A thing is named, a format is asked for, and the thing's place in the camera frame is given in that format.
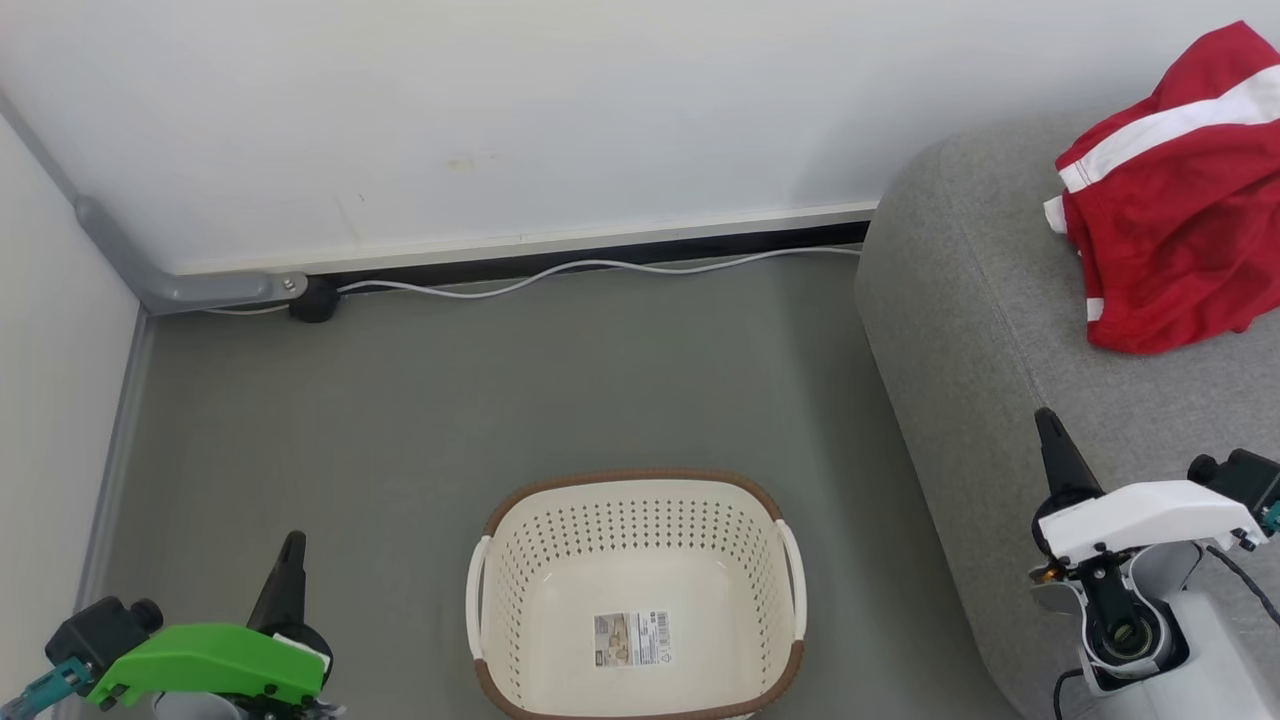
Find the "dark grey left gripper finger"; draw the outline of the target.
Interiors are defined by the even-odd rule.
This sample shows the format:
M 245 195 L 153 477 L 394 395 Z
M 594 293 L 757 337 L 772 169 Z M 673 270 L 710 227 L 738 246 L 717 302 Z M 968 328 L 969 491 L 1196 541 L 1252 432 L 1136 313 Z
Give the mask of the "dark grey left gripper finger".
M 250 629 L 276 633 L 283 626 L 305 624 L 306 543 L 301 530 L 287 534 L 250 614 Z

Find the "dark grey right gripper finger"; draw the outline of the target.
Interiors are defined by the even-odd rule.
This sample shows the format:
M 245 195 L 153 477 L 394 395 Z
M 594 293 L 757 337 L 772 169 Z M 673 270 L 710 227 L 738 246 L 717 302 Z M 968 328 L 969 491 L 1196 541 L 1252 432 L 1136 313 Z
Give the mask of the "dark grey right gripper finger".
M 1060 416 L 1050 407 L 1039 407 L 1034 419 L 1050 501 L 1079 503 L 1103 496 L 1105 491 Z

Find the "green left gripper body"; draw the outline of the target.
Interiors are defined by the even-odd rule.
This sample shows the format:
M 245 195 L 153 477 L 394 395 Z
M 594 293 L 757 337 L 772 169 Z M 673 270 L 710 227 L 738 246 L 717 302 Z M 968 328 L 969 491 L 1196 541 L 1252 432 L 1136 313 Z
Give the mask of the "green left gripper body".
M 310 630 L 297 641 L 230 624 L 174 625 L 116 659 L 86 700 L 106 711 L 145 694 L 211 694 L 247 714 L 306 714 L 317 708 L 332 662 Z

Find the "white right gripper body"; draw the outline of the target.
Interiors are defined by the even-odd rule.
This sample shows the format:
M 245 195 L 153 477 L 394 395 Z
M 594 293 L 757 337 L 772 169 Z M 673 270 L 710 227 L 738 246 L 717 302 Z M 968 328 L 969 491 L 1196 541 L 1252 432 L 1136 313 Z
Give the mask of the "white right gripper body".
M 1125 486 L 1033 521 L 1046 553 L 1068 568 L 1153 544 L 1213 539 L 1225 550 L 1267 538 L 1249 509 L 1190 480 Z

